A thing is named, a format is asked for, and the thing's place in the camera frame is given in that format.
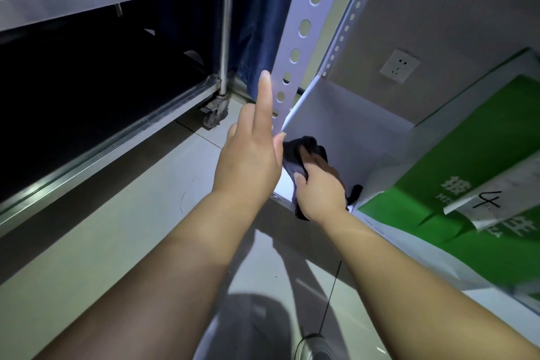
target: forearm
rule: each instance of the forearm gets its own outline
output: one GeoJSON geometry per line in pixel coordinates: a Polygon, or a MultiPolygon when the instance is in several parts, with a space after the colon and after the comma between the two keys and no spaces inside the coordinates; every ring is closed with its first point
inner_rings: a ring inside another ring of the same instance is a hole
{"type": "Polygon", "coordinates": [[[191,359],[253,218],[211,193],[38,357],[191,359]]]}
{"type": "Polygon", "coordinates": [[[538,359],[491,312],[349,213],[323,227],[341,252],[375,327],[396,359],[538,359]]]}

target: person's left hand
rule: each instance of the person's left hand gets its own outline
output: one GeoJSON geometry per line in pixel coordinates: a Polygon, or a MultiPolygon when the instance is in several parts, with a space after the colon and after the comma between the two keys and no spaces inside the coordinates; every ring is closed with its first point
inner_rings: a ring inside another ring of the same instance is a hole
{"type": "Polygon", "coordinates": [[[272,84],[264,70],[256,104],[245,104],[227,134],[212,192],[258,213],[281,175],[285,133],[272,137],[272,84]]]}

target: person's left arm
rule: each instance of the person's left arm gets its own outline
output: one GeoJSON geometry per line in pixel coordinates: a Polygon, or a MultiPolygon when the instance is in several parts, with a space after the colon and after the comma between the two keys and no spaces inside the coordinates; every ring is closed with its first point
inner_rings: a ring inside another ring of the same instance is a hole
{"type": "Polygon", "coordinates": [[[212,192],[38,359],[193,357],[233,254],[280,177],[272,100],[264,71],[257,104],[228,132],[212,192]]]}

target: person's right arm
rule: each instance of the person's right arm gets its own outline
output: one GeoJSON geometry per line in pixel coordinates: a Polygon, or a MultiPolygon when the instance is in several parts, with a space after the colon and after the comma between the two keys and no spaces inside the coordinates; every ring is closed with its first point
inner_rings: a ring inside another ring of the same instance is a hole
{"type": "Polygon", "coordinates": [[[304,148],[301,155],[308,180],[295,174],[298,204],[340,251],[393,358],[540,359],[509,325],[348,213],[335,170],[304,148]]]}

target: power outlet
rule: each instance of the power outlet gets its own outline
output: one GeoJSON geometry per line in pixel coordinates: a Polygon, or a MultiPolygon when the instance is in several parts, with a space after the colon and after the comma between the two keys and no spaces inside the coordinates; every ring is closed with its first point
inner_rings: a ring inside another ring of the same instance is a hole
{"type": "Polygon", "coordinates": [[[379,72],[398,83],[403,83],[419,64],[420,60],[410,54],[394,50],[379,72]]]}

